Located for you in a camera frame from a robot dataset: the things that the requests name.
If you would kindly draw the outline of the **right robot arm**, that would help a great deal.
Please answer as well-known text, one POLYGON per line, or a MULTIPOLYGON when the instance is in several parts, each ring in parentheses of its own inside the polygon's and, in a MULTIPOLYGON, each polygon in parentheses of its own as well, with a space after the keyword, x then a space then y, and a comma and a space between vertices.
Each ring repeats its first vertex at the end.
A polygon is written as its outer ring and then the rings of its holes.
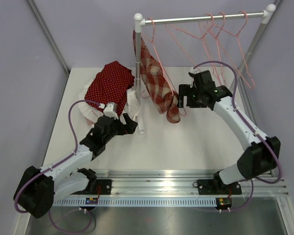
POLYGON ((243 154, 232 166, 214 173, 212 179, 198 180, 200 195, 240 195, 240 181, 252 180, 259 175, 280 169, 278 162, 280 140, 268 137, 242 113, 233 94, 226 86, 197 88, 179 85, 178 107, 210 108, 228 125, 239 140, 243 154))

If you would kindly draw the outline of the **pink hanger of red skirt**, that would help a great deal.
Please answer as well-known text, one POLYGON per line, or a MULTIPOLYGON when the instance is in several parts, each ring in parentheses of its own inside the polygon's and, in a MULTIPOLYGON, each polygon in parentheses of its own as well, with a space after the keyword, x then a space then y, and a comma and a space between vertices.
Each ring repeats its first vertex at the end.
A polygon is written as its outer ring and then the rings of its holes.
POLYGON ((208 49, 204 45, 198 25, 192 25, 191 32, 178 24, 164 26, 168 36, 165 64, 174 67, 190 67, 208 60, 208 49))

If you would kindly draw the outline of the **pink skirt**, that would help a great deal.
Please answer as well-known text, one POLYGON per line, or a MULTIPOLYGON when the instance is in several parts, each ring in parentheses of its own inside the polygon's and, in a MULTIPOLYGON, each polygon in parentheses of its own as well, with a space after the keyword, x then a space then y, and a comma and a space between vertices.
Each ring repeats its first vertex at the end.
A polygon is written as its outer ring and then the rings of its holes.
POLYGON ((86 123, 87 123, 88 126, 91 126, 91 125, 94 125, 95 124, 94 122, 92 122, 89 119, 86 119, 86 123))

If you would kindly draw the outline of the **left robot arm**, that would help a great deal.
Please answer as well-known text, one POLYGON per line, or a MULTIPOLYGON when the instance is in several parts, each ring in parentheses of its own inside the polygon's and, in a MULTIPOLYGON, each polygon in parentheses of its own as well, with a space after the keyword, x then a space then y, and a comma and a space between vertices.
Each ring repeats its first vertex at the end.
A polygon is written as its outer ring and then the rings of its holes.
POLYGON ((95 192, 96 173, 83 166, 98 157, 113 137, 134 134, 138 123, 128 114, 123 118, 125 122, 101 116, 70 154, 40 168, 28 167, 13 196, 16 211, 40 218, 55 201, 76 192, 95 192))

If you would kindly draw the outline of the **pink hanger of white skirt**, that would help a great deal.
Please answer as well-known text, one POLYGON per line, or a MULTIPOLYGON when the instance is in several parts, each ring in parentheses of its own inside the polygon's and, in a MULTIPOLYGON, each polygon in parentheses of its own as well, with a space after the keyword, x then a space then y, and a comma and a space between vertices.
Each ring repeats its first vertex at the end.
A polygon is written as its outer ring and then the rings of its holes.
MULTIPOLYGON (((210 16, 211 17, 211 20, 214 20, 214 18, 213 18, 213 15, 211 15, 210 13, 207 13, 206 14, 207 16, 210 16)), ((206 24, 206 22, 203 22, 203 23, 199 23, 198 24, 198 26, 199 26, 199 30, 200 30, 200 32, 201 32, 201 42, 202 42, 202 38, 203 38, 203 36, 202 36, 202 34, 203 33, 205 33, 205 29, 203 28, 203 25, 204 24, 206 24)), ((209 43, 209 48, 210 48, 210 52, 211 52, 211 54, 213 55, 213 60, 219 60, 219 58, 218 58, 218 53, 217 53, 217 48, 216 48, 216 43, 215 43, 215 40, 210 36, 210 35, 208 35, 208 34, 206 34, 206 39, 207 39, 207 41, 208 41, 208 43, 209 43)))

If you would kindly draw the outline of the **red polka dot skirt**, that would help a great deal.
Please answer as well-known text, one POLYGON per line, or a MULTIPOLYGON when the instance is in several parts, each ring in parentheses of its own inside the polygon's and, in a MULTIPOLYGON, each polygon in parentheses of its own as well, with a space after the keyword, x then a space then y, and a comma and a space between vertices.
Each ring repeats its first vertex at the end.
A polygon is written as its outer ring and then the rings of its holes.
POLYGON ((132 70, 121 65, 118 61, 111 62, 106 64, 102 71, 95 76, 84 99, 93 101, 88 104, 99 111, 103 111, 103 109, 98 104, 106 105, 113 102, 117 105, 116 113, 120 116, 127 101, 127 90, 133 87, 134 79, 132 70))

